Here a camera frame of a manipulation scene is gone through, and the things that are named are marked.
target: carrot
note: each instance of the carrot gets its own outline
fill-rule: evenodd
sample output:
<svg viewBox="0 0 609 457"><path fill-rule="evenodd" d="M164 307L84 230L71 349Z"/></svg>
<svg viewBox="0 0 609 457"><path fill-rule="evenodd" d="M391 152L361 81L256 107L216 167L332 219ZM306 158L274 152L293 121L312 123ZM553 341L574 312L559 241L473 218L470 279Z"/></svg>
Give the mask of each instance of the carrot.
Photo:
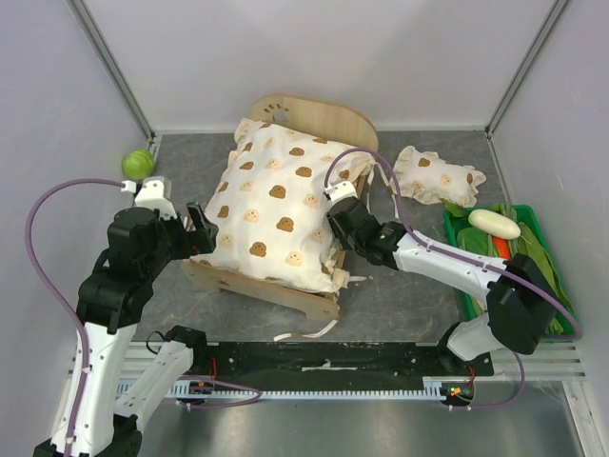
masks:
<svg viewBox="0 0 609 457"><path fill-rule="evenodd" d="M498 236L493 236L493 244L497 251L499 252L499 256L503 259L510 260L512 256L510 255L510 247L503 238L499 238Z"/></svg>

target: green basket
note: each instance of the green basket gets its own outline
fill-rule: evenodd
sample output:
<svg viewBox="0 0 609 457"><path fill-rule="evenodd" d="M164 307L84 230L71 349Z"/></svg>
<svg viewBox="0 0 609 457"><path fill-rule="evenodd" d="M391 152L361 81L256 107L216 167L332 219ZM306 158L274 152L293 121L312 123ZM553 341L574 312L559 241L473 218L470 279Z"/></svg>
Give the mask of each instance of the green basket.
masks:
<svg viewBox="0 0 609 457"><path fill-rule="evenodd" d="M541 232L540 223L538 222L537 217L535 217L535 212L533 209L528 205L514 205L512 208L516 210L518 222L523 222L526 224L533 231L545 250L548 251L550 256L552 256L550 249L548 249L548 244L545 241L545 237ZM474 207L473 209L488 209L488 207ZM446 228L446 237L448 238L448 243L454 247L458 246L457 235L459 232L463 229L472 227L467 221L467 217L453 217L453 215L448 211L444 212L444 226ZM463 306L465 308L465 318L468 321L471 321L472 319L476 318L476 311L474 310L472 297L467 293L462 293L462 298ZM572 309L569 309L569 312L573 317L575 317ZM574 334L573 327L561 313L557 313L556 318L564 330L562 335L571 336Z"/></svg>

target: wooden bed frame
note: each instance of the wooden bed frame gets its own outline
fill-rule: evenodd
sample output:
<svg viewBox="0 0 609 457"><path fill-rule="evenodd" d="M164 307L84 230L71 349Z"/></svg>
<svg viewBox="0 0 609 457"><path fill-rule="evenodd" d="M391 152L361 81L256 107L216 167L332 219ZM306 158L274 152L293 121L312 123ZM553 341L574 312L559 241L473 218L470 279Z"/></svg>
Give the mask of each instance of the wooden bed frame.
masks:
<svg viewBox="0 0 609 457"><path fill-rule="evenodd" d="M353 108L337 103L288 94L272 94L258 100L248 117L254 121L279 124L348 145L373 150L379 148L379 138L372 123ZM359 193L364 181L360 179L358 183ZM337 268L343 266L344 256L345 252L339 253ZM182 267L187 276L202 288L230 290L298 309L304 312L308 319L331 321L340 317L338 293L302 292L192 260L185 260Z"/></svg>

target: white pillow with brown pattern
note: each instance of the white pillow with brown pattern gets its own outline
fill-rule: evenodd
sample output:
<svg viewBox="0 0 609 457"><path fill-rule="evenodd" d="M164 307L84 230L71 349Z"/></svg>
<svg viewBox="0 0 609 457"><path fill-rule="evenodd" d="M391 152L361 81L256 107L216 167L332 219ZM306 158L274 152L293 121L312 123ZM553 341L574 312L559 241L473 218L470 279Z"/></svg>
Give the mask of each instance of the white pillow with brown pattern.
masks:
<svg viewBox="0 0 609 457"><path fill-rule="evenodd" d="M424 205L441 203L443 198L462 207L473 207L476 187L486 181L484 173L473 167L447 164L437 152L418 152L413 146L400 152L393 169L402 196Z"/></svg>
<svg viewBox="0 0 609 457"><path fill-rule="evenodd" d="M301 290L337 291L345 274L335 268L323 186L330 163L351 147L248 119L235 141L205 210L219 228L217 248L194 260ZM349 154L330 182L355 181L373 164L365 152Z"/></svg>

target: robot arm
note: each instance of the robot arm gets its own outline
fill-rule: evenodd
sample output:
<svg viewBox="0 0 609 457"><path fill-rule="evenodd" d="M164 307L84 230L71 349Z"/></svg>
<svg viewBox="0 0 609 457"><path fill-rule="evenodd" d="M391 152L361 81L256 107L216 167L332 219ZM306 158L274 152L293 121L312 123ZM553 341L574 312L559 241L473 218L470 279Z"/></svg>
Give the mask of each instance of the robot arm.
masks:
<svg viewBox="0 0 609 457"><path fill-rule="evenodd" d="M326 190L332 203L327 219L342 249L354 249L373 265L423 274L458 288L486 304L488 312L473 321L459 323L450 328L441 340L441 359L447 368L452 363L470 361L478 355L498 348L509 348L522 354L531 354L537 347L556 309L528 288L486 269L494 266L508 270L540 287L552 296L535 262L518 254L504 261L484 257L434 241L415 231L422 245L398 222L380 224L368 213L357 197L353 185L341 182ZM437 252L458 254L482 262L474 267L463 260Z"/></svg>
<svg viewBox="0 0 609 457"><path fill-rule="evenodd" d="M125 184L125 191L136 192L135 183ZM194 226L187 230L169 193L168 180L148 178L135 206L118 212L108 227L108 249L78 290L76 313L88 335L90 365L73 436L67 434L78 376L71 383L59 428L36 448L34 457L63 457L68 444L70 455L137 455L147 421L170 387L189 369L205 369L206 335L177 326L167 333L140 379L116 400L128 345L152 297L153 281L172 260L215 249L217 228L199 205L187 205ZM82 366L82 356L79 340L75 367Z"/></svg>

